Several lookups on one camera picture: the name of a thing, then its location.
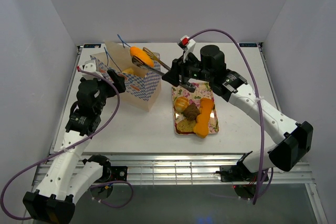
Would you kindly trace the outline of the metal serving tongs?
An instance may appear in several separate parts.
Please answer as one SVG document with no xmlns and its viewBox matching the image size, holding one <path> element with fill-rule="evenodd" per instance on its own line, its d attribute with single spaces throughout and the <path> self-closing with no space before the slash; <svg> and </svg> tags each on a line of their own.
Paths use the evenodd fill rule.
<svg viewBox="0 0 336 224">
<path fill-rule="evenodd" d="M 147 48 L 138 48 L 138 47 L 130 47 L 130 56 L 132 59 L 132 63 L 140 68 L 146 69 L 148 71 L 152 71 L 158 74 L 163 81 L 168 82 L 174 87 L 181 86 L 187 91 L 194 93 L 196 90 L 195 85 L 189 83 L 188 81 L 181 80 L 181 76 L 177 70 L 173 69 L 162 62 L 152 51 Z M 154 63 L 157 62 L 161 66 L 163 66 L 167 72 L 163 73 L 161 70 L 157 70 L 154 67 Z"/>
</svg>

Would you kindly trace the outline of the striped golden croissant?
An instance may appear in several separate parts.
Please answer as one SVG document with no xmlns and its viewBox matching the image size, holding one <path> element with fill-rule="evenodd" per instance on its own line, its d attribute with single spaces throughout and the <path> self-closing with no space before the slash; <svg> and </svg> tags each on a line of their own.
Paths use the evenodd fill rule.
<svg viewBox="0 0 336 224">
<path fill-rule="evenodd" d="M 122 72 L 125 74 L 134 74 L 134 69 L 130 67 L 130 68 L 124 69 Z"/>
</svg>

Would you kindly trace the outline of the blue checkered paper bag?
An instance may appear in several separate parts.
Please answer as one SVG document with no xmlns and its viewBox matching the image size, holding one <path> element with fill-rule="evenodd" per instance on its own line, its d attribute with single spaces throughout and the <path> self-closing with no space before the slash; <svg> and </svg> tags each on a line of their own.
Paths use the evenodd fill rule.
<svg viewBox="0 0 336 224">
<path fill-rule="evenodd" d="M 149 112 L 160 91 L 161 77 L 132 63 L 130 47 L 112 41 L 106 41 L 103 52 L 91 54 L 90 59 L 96 62 L 101 74 L 111 80 L 107 71 L 113 69 L 125 78 L 126 91 L 121 94 L 121 101 Z M 132 67 L 134 74 L 125 74 L 124 69 Z"/>
</svg>

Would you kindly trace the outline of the orange oval bun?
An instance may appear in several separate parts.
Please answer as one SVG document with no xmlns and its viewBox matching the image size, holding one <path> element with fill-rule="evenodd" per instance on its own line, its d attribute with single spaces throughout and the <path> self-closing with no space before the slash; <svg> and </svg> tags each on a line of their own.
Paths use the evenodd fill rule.
<svg viewBox="0 0 336 224">
<path fill-rule="evenodd" d="M 136 57 L 140 59 L 143 63 L 147 64 L 150 67 L 154 67 L 154 61 L 150 58 L 150 56 L 138 47 L 130 47 L 130 55 L 132 57 Z"/>
</svg>

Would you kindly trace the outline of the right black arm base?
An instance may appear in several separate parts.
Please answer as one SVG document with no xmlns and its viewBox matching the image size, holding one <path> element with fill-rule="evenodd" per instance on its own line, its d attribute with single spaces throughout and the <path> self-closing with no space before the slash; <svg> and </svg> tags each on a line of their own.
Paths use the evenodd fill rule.
<svg viewBox="0 0 336 224">
<path fill-rule="evenodd" d="M 233 188 L 239 199 L 252 201 L 253 205 L 269 189 L 274 176 L 274 169 L 262 170 L 261 177 L 258 179 L 258 172 L 250 173 L 244 171 L 237 165 L 222 165 L 215 172 L 220 176 L 221 182 L 234 183 Z"/>
</svg>

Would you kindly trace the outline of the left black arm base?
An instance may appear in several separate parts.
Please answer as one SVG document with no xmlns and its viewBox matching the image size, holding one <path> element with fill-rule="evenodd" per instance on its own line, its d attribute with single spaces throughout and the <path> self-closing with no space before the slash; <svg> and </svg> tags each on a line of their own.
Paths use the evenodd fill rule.
<svg viewBox="0 0 336 224">
<path fill-rule="evenodd" d="M 128 168 L 126 166 L 111 166 L 107 168 L 104 167 L 102 177 L 96 180 L 94 184 L 103 184 L 116 180 L 126 181 L 127 170 Z M 90 188 L 92 196 L 98 199 L 107 199 L 112 194 L 112 191 L 113 191 L 112 184 L 96 188 Z"/>
</svg>

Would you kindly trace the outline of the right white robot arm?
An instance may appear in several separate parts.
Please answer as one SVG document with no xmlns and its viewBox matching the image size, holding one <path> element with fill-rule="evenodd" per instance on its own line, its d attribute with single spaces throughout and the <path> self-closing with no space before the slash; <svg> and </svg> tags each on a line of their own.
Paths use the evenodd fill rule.
<svg viewBox="0 0 336 224">
<path fill-rule="evenodd" d="M 195 87 L 189 79 L 208 82 L 213 93 L 246 113 L 274 142 L 267 151 L 245 153 L 236 165 L 221 169 L 219 174 L 227 181 L 248 181 L 259 170 L 276 167 L 290 171 L 310 151 L 313 126 L 307 121 L 296 122 L 258 97 L 244 77 L 226 67 L 225 55 L 219 47 L 204 46 L 200 55 L 197 59 L 190 52 L 186 58 L 174 59 L 162 80 L 192 92 Z"/>
</svg>

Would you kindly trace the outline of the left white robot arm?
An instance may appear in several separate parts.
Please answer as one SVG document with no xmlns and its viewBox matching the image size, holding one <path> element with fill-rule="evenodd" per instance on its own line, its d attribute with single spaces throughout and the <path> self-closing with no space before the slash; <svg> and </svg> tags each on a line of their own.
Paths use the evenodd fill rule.
<svg viewBox="0 0 336 224">
<path fill-rule="evenodd" d="M 95 70 L 80 72 L 92 76 L 82 77 L 78 85 L 65 127 L 62 146 L 34 192 L 27 192 L 23 204 L 35 220 L 47 223 L 70 223 L 76 203 L 96 181 L 105 182 L 111 177 L 110 163 L 103 156 L 85 161 L 84 168 L 73 172 L 92 137 L 102 130 L 99 127 L 106 100 L 125 92 L 124 78 L 114 70 L 107 74 L 111 82 Z"/>
</svg>

